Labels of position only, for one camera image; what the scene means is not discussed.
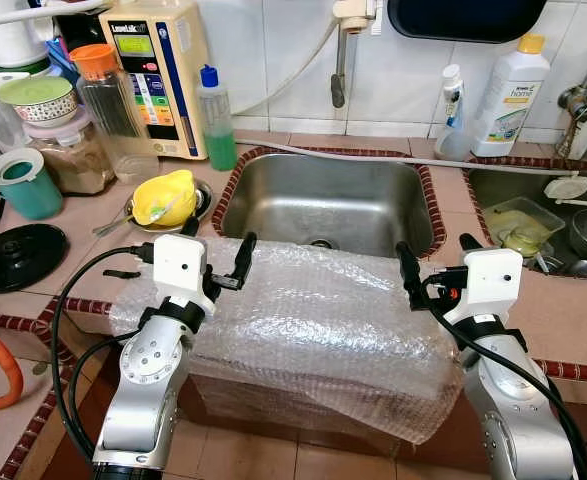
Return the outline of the white detergent bottle yellow cap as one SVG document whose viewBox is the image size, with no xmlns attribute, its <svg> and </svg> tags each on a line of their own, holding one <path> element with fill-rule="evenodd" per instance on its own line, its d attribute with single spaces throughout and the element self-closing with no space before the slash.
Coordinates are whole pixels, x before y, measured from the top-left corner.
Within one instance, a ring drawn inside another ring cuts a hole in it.
<svg viewBox="0 0 587 480">
<path fill-rule="evenodd" d="M 479 111 L 473 116 L 472 155 L 500 157 L 511 152 L 552 69 L 543 55 L 545 42 L 543 35 L 526 33 L 516 50 L 495 61 Z"/>
</svg>

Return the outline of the small glass jar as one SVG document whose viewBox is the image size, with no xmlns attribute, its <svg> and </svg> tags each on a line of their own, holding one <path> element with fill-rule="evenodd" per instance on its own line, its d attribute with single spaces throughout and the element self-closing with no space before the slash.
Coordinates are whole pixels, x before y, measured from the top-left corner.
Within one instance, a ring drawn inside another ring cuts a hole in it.
<svg viewBox="0 0 587 480">
<path fill-rule="evenodd" d="M 545 238 L 540 236 L 539 230 L 532 228 L 514 228 L 512 230 L 505 230 L 500 234 L 500 244 L 520 252 L 526 259 L 531 259 L 537 252 L 541 250 Z"/>
</svg>

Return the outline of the white electric kettle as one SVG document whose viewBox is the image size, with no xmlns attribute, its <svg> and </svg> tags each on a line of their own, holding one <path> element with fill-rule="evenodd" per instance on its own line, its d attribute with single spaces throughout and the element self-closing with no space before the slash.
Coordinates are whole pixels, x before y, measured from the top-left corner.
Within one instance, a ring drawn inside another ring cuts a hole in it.
<svg viewBox="0 0 587 480">
<path fill-rule="evenodd" d="M 0 0 L 0 15 L 31 9 L 29 0 Z M 33 67 L 47 59 L 47 49 L 31 20 L 0 24 L 0 67 Z"/>
</svg>

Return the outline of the white sink strainer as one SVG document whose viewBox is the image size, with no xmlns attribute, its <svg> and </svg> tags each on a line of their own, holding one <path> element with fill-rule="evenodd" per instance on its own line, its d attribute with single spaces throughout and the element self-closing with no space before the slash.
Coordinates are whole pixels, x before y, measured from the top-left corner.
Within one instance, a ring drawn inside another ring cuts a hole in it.
<svg viewBox="0 0 587 480">
<path fill-rule="evenodd" d="M 543 189 L 545 196 L 552 198 L 555 204 L 568 204 L 587 207 L 587 200 L 578 200 L 578 197 L 587 192 L 587 177 L 585 175 L 561 175 L 550 180 Z"/>
</svg>

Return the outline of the teal cup white lid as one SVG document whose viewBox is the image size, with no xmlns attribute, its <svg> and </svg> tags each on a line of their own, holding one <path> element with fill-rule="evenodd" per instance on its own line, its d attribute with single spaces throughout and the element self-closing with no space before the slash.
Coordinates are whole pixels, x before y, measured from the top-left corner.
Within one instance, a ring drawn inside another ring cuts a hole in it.
<svg viewBox="0 0 587 480">
<path fill-rule="evenodd" d="M 52 218 L 63 210 L 63 195 L 36 148 L 0 155 L 0 196 L 27 220 Z"/>
</svg>

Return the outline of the round steel plate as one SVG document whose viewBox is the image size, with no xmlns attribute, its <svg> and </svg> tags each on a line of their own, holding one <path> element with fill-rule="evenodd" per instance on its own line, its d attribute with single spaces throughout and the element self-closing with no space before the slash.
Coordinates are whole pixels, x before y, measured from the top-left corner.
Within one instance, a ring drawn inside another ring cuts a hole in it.
<svg viewBox="0 0 587 480">
<path fill-rule="evenodd" d="M 212 192 L 209 184 L 203 183 L 202 180 L 194 180 L 194 187 L 196 187 L 197 200 L 192 215 L 202 221 L 211 209 L 212 201 L 214 201 L 214 192 Z"/>
</svg>

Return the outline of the brown powder jar pink lid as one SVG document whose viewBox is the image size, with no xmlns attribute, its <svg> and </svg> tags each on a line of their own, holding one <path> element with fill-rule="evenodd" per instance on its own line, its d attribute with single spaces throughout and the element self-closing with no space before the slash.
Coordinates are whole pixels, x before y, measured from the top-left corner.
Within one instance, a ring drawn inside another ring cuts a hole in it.
<svg viewBox="0 0 587 480">
<path fill-rule="evenodd" d="M 23 124 L 28 146 L 43 155 L 52 182 L 68 195 L 98 195 L 115 182 L 101 134 L 86 108 L 78 108 L 68 123 L 55 127 Z"/>
</svg>

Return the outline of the wall tap with lever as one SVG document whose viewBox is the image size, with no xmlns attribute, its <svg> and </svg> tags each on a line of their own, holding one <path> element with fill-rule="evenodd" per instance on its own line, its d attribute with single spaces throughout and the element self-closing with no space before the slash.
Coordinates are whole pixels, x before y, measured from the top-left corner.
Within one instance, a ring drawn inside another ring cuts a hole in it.
<svg viewBox="0 0 587 480">
<path fill-rule="evenodd" d="M 331 6 L 334 26 L 337 27 L 337 56 L 335 70 L 330 77 L 331 104 L 335 109 L 347 105 L 347 60 L 348 36 L 358 35 L 374 26 L 379 4 L 385 0 L 335 0 Z"/>
</svg>

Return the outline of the chrome sink faucet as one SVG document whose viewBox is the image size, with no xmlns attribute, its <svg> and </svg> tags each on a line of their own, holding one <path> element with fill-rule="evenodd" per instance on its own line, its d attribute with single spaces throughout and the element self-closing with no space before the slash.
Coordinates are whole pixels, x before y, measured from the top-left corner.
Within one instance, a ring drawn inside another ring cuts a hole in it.
<svg viewBox="0 0 587 480">
<path fill-rule="evenodd" d="M 569 127 L 555 152 L 564 161 L 581 160 L 587 152 L 587 74 L 559 96 L 558 105 L 569 114 Z"/>
</svg>

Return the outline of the black round kettle base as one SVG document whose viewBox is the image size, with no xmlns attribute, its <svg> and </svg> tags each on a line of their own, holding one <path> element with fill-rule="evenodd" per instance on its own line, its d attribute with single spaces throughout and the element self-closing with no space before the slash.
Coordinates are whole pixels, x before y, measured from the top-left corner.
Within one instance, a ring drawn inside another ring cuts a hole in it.
<svg viewBox="0 0 587 480">
<path fill-rule="evenodd" d="M 69 246 L 63 230 L 50 224 L 28 224 L 0 233 L 0 293 L 45 279 L 61 265 Z"/>
</svg>

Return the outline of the cream water ionizer machine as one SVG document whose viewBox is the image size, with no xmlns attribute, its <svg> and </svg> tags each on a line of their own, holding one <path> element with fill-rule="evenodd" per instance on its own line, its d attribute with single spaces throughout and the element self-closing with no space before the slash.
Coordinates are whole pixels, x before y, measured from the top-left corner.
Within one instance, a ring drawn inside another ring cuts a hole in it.
<svg viewBox="0 0 587 480">
<path fill-rule="evenodd" d="M 134 120 L 160 156 L 205 160 L 200 72 L 209 45 L 194 0 L 118 0 L 98 15 L 127 73 Z"/>
</svg>

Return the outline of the black hanging pan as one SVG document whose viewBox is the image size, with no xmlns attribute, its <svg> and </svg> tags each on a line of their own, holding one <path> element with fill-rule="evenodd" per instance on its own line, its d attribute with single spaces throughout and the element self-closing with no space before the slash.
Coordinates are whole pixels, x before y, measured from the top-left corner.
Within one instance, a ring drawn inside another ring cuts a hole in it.
<svg viewBox="0 0 587 480">
<path fill-rule="evenodd" d="M 505 44 L 535 26 L 546 0 L 386 0 L 401 35 L 427 40 Z"/>
</svg>

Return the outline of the small white pump bottle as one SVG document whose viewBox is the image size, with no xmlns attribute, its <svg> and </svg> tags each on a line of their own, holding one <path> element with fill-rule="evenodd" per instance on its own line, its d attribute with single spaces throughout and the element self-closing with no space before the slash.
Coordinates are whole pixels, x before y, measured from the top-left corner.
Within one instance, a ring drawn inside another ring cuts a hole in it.
<svg viewBox="0 0 587 480">
<path fill-rule="evenodd" d="M 445 161 L 466 161 L 470 157 L 471 138 L 465 128 L 462 104 L 465 92 L 458 64 L 450 64 L 441 72 L 441 95 L 445 120 L 436 138 L 435 157 Z"/>
</svg>

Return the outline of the clear bubble wrap sheet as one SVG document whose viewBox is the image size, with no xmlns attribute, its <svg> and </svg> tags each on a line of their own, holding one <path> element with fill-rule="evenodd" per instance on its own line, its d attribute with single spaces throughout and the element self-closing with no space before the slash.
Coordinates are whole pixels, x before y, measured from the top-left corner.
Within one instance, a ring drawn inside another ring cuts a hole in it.
<svg viewBox="0 0 587 480">
<path fill-rule="evenodd" d="M 413 444 L 462 389 L 453 339 L 409 308 L 399 261 L 281 242 L 257 243 L 188 369 L 202 415 Z"/>
</svg>

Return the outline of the clear plastic food container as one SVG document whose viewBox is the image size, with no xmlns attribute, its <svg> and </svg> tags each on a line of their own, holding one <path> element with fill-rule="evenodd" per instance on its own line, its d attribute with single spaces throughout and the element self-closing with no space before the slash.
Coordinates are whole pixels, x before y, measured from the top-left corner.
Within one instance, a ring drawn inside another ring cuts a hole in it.
<svg viewBox="0 0 587 480">
<path fill-rule="evenodd" d="M 544 209 L 530 198 L 520 196 L 485 207 L 482 215 L 491 241 L 503 248 L 505 247 L 502 246 L 500 237 L 505 230 L 521 227 L 536 229 L 539 230 L 540 236 L 545 238 L 546 243 L 553 234 L 566 227 L 566 221 L 558 218 L 553 212 Z"/>
</svg>

